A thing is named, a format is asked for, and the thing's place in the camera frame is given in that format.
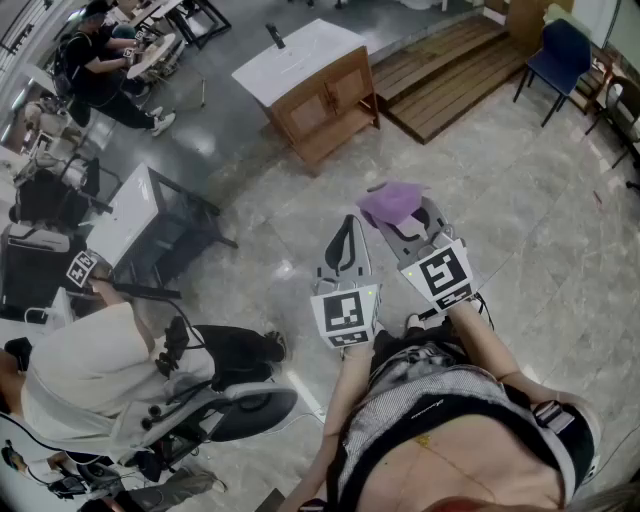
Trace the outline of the person's right forearm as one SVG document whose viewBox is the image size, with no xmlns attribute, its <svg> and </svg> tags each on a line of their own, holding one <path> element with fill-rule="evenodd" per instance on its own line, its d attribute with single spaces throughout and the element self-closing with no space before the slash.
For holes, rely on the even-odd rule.
<svg viewBox="0 0 640 512">
<path fill-rule="evenodd" d="M 521 374 L 512 353 L 471 302 L 459 302 L 447 313 L 474 365 L 488 371 L 499 381 Z"/>
</svg>

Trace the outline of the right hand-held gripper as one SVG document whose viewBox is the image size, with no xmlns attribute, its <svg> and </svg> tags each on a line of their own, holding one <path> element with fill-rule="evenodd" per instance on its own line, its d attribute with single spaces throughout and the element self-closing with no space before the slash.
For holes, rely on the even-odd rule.
<svg viewBox="0 0 640 512">
<path fill-rule="evenodd" d="M 396 258 L 409 261 L 400 265 L 399 271 L 427 301 L 425 314 L 443 314 L 475 293 L 467 248 L 431 198 L 422 196 L 411 217 L 423 226 L 426 239 L 405 235 L 377 217 L 373 223 Z"/>
</svg>

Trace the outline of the black mesh office chair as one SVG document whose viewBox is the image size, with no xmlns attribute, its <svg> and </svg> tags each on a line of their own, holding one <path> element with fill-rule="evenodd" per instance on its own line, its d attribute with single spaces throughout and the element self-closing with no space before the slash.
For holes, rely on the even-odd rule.
<svg viewBox="0 0 640 512">
<path fill-rule="evenodd" d="M 22 321 L 27 309 L 49 307 L 73 259 L 68 236 L 9 223 L 0 233 L 0 318 Z"/>
</svg>

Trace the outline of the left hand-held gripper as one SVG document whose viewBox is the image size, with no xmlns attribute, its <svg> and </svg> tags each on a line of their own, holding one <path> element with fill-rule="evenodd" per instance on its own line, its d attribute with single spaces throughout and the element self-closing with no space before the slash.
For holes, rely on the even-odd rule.
<svg viewBox="0 0 640 512">
<path fill-rule="evenodd" d="M 319 335 L 330 348 L 374 341 L 381 283 L 371 272 L 362 224 L 348 214 L 324 250 L 310 298 Z"/>
</svg>

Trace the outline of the brown wooden wardrobe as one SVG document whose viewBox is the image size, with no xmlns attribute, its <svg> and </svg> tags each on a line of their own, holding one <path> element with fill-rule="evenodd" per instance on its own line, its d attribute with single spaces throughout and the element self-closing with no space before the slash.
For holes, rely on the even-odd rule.
<svg viewBox="0 0 640 512">
<path fill-rule="evenodd" d="M 544 15 L 551 4 L 571 12 L 575 0 L 510 0 L 506 27 L 510 36 L 528 51 L 539 48 Z"/>
</svg>

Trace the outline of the blue chair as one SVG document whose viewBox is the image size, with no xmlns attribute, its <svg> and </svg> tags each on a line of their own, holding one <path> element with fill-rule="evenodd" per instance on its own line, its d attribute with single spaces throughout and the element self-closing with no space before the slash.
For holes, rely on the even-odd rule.
<svg viewBox="0 0 640 512">
<path fill-rule="evenodd" d="M 558 112 L 579 79 L 591 69 L 590 39 L 565 19 L 556 19 L 542 30 L 541 48 L 526 61 L 526 69 L 514 95 L 516 102 L 525 83 L 535 77 L 552 87 L 558 97 L 541 123 L 542 127 Z"/>
</svg>

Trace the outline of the person's legs black trousers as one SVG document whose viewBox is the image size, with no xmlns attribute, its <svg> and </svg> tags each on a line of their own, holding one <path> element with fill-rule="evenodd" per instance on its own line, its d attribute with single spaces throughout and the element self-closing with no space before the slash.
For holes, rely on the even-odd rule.
<svg viewBox="0 0 640 512">
<path fill-rule="evenodd" d="M 455 364 L 470 362 L 460 338 L 454 333 L 450 320 L 441 321 L 434 327 L 426 327 L 419 315 L 412 313 L 406 319 L 405 331 L 402 336 L 394 337 L 385 328 L 376 334 L 373 346 L 375 355 L 371 363 L 371 372 L 405 349 L 431 345 L 446 356 L 450 356 Z"/>
</svg>

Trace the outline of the person's torso grey mesh top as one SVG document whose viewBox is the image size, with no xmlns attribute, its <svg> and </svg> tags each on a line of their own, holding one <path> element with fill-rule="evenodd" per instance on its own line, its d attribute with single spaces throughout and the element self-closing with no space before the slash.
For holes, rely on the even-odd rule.
<svg viewBox="0 0 640 512">
<path fill-rule="evenodd" d="M 589 474 L 601 439 L 586 405 L 552 399 L 532 406 L 477 366 L 440 366 L 411 349 L 375 372 L 369 394 L 342 427 L 326 475 L 328 511 L 355 512 L 369 474 L 389 451 L 468 415 L 499 422 L 557 470 L 566 503 Z"/>
</svg>

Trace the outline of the person's left forearm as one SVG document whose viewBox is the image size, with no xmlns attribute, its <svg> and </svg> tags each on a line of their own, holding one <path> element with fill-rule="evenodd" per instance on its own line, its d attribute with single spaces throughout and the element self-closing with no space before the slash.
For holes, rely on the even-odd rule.
<svg viewBox="0 0 640 512">
<path fill-rule="evenodd" d="M 339 433 L 346 418 L 365 394 L 374 355 L 372 343 L 362 343 L 344 350 L 341 369 L 325 417 L 325 438 Z"/>
</svg>

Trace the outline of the wooden vanity cabinet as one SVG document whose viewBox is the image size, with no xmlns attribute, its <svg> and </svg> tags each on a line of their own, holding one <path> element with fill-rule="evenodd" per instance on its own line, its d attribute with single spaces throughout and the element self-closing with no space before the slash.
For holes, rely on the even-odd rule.
<svg viewBox="0 0 640 512">
<path fill-rule="evenodd" d="M 349 110 L 337 114 L 326 121 L 321 127 L 319 127 L 314 133 L 305 137 L 303 140 L 294 142 L 288 133 L 286 127 L 283 125 L 281 116 L 279 113 L 279 106 L 281 101 L 287 94 L 292 91 L 298 92 L 305 86 L 309 86 L 312 82 L 324 82 L 327 77 L 328 71 L 332 66 L 346 64 L 350 61 L 363 60 L 369 67 L 371 76 L 372 90 L 371 94 L 366 98 L 363 98 L 359 103 L 351 107 Z M 289 145 L 301 158 L 301 160 L 313 167 L 326 158 L 331 152 L 336 150 L 339 146 L 346 143 L 352 136 L 361 131 L 368 125 L 375 128 L 380 127 L 379 111 L 377 106 L 377 97 L 374 90 L 372 71 L 369 64 L 368 52 L 365 47 L 360 47 L 346 56 L 338 59 L 332 64 L 328 65 L 318 73 L 314 74 L 294 89 L 286 93 L 283 97 L 278 99 L 271 107 L 265 107 L 263 109 L 271 124 L 283 135 L 289 142 Z"/>
</svg>

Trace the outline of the wooden slatted platform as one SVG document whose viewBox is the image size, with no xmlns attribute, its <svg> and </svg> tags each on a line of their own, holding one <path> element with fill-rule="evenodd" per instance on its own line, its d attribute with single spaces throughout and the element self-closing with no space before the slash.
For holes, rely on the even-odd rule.
<svg viewBox="0 0 640 512">
<path fill-rule="evenodd" d="M 525 60 L 506 28 L 476 14 L 375 64 L 378 108 L 426 144 L 518 73 Z"/>
</svg>

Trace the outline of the grey office chair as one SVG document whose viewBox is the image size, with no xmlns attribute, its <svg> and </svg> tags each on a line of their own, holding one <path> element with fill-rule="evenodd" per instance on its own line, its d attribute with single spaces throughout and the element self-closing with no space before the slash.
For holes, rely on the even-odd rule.
<svg viewBox="0 0 640 512">
<path fill-rule="evenodd" d="M 111 460 L 156 482 L 163 471 L 201 445 L 252 437 L 283 421 L 298 399 L 274 382 L 247 382 L 216 391 L 209 381 L 184 377 L 169 397 L 133 402 L 112 430 Z"/>
</svg>

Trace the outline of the purple cloth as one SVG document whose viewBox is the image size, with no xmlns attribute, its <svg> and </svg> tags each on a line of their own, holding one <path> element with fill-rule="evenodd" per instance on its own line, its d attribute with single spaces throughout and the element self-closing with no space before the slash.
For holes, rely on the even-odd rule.
<svg viewBox="0 0 640 512">
<path fill-rule="evenodd" d="M 421 207 L 427 189 L 417 183 L 388 181 L 369 189 L 356 205 L 373 228 L 375 220 L 398 226 Z"/>
</svg>

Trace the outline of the white ceramic sink basin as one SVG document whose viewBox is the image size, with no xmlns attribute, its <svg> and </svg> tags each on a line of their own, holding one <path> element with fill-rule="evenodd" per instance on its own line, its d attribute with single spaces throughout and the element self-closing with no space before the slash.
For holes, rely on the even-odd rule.
<svg viewBox="0 0 640 512">
<path fill-rule="evenodd" d="M 272 45 L 232 73 L 261 105 L 278 99 L 328 65 L 366 46 L 363 36 L 320 18 Z"/>
</svg>

